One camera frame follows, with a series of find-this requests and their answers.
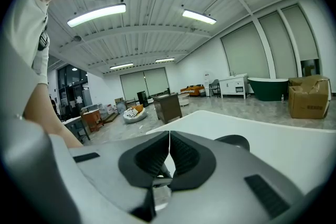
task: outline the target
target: ceiling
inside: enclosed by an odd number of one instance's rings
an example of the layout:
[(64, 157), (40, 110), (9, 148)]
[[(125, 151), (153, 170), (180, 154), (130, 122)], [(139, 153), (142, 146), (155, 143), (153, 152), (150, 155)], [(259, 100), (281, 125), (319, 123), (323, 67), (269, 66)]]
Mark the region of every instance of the ceiling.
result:
[[(111, 66), (134, 63), (130, 70), (175, 62), (239, 19), (277, 0), (124, 0), (126, 12), (98, 18), (74, 28), (67, 21), (121, 0), (54, 0), (49, 7), (49, 53), (99, 76)], [(210, 25), (182, 17), (183, 9), (211, 15)], [(79, 35), (82, 41), (73, 41)]]

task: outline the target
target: tiled floor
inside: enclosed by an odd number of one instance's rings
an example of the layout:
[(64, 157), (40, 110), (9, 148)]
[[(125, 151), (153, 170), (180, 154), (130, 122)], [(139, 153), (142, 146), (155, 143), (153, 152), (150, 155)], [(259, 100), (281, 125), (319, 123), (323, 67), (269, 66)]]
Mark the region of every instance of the tiled floor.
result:
[[(154, 105), (146, 108), (148, 116), (133, 124), (125, 124), (119, 115), (112, 123), (103, 126), (99, 132), (90, 135), (91, 141), (85, 145), (102, 144), (113, 140), (122, 140), (144, 135), (146, 132), (163, 125), (158, 120)], [(186, 116), (197, 110), (207, 110), (239, 118), (276, 123), (282, 125), (336, 130), (336, 100), (330, 102), (328, 115), (323, 120), (292, 119), (288, 112), (288, 103), (262, 102), (255, 97), (244, 100), (240, 97), (225, 98), (190, 98), (190, 104), (181, 107), (182, 115)]]

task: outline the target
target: chair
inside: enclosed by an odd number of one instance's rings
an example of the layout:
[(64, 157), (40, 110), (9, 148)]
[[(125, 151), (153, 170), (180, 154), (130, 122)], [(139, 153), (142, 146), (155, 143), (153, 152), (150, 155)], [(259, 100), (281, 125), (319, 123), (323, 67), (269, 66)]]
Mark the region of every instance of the chair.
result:
[(216, 95), (217, 95), (217, 98), (218, 96), (221, 96), (220, 94), (220, 87), (219, 87), (219, 80), (218, 79), (215, 79), (212, 83), (209, 84), (209, 90), (212, 90), (212, 94), (215, 95), (214, 93), (214, 90), (216, 90)]

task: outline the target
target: green bathtub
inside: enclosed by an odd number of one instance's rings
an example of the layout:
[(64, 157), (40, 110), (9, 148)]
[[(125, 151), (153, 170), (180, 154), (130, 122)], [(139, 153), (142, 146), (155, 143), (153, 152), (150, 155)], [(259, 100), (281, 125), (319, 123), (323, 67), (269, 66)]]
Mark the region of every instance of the green bathtub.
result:
[(248, 78), (248, 82), (261, 101), (281, 101), (287, 95), (288, 79)]

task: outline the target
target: ceiling light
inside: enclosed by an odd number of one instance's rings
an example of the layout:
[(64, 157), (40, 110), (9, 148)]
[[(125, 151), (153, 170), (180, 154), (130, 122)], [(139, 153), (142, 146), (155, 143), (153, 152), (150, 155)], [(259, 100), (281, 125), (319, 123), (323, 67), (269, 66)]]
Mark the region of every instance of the ceiling light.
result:
[(182, 13), (183, 17), (188, 17), (191, 19), (195, 19), (195, 20), (201, 20), (205, 23), (211, 24), (213, 25), (215, 22), (217, 22), (215, 19), (212, 19), (209, 16), (203, 15), (201, 13), (198, 12), (193, 12), (191, 10), (185, 9)]
[(97, 19), (103, 16), (116, 14), (116, 13), (123, 13), (126, 12), (126, 4), (118, 4), (113, 6), (108, 6), (105, 8), (95, 9), (90, 12), (84, 13), (74, 19), (69, 20), (67, 23), (70, 27), (74, 27), (77, 25), (80, 25), (82, 23), (85, 23), (89, 20)]
[(133, 63), (126, 63), (126, 64), (124, 64), (124, 65), (115, 66), (115, 67), (110, 67), (110, 69), (118, 69), (118, 68), (131, 67), (131, 66), (133, 66)]
[(156, 60), (155, 62), (169, 62), (169, 61), (174, 61), (175, 58), (167, 58), (167, 59), (160, 59), (160, 60)]

